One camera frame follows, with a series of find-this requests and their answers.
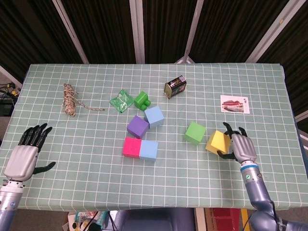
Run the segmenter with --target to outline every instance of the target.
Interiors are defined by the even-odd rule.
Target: green plastic bag
[[[120,113],[128,109],[133,103],[134,99],[123,89],[120,91],[119,95],[110,101]]]

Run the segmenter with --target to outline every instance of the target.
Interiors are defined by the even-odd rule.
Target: black can
[[[165,84],[164,93],[170,99],[172,96],[184,91],[186,87],[186,79],[183,76],[179,76],[174,80]]]

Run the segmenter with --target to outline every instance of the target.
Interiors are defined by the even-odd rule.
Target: floor
[[[0,83],[7,82],[10,82],[10,80],[0,74]],[[0,140],[3,140],[9,121],[9,117],[0,117]],[[10,231],[62,231],[66,214],[66,212],[19,209],[17,210]],[[277,214],[288,220],[308,224],[308,207],[277,211]]]

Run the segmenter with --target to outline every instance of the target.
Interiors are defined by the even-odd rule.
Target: robotic hand
[[[0,231],[8,231],[23,195],[23,181],[32,175],[50,170],[56,163],[51,162],[45,167],[35,167],[48,133],[52,127],[47,124],[26,130],[18,145],[13,149],[4,171],[5,180],[0,189]]]
[[[223,159],[236,160],[241,164],[241,174],[251,205],[257,210],[250,217],[250,223],[256,231],[308,231],[308,225],[298,222],[286,221],[277,217],[275,204],[264,184],[258,165],[255,163],[257,154],[251,139],[244,128],[240,132],[233,131],[228,123],[223,123],[233,144],[231,154],[222,154]]]

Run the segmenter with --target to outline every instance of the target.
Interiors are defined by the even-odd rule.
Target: green block
[[[134,104],[137,108],[144,111],[148,106],[150,106],[151,101],[149,101],[148,95],[144,91],[142,91],[135,98]]]
[[[191,122],[191,124],[189,125],[186,133],[185,133],[185,139],[187,141],[189,141],[190,143],[193,143],[195,145],[198,145],[204,134],[205,134],[206,128],[195,123],[195,122]]]

